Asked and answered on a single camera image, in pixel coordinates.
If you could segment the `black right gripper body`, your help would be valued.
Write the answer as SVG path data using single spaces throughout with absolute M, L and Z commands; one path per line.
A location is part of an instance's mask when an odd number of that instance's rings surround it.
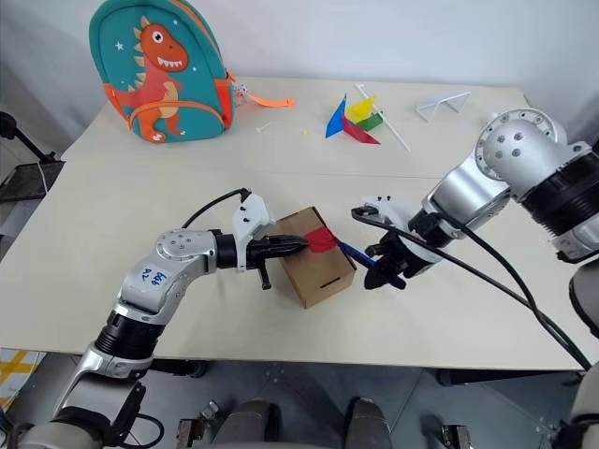
M 402 275 L 409 279 L 422 270 L 422 259 L 415 255 L 396 233 L 386 232 L 379 242 L 387 243 L 388 254 L 378 256 L 375 266 L 393 271 L 394 278 Z

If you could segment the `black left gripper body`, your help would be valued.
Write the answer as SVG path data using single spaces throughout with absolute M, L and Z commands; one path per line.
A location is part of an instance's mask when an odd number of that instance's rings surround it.
M 266 260 L 276 257 L 276 246 L 278 238 L 266 236 L 263 239 L 252 239 L 246 247 L 247 270 L 256 270 L 258 272 L 261 288 L 263 290 L 271 289 L 270 277 L 266 268 Z

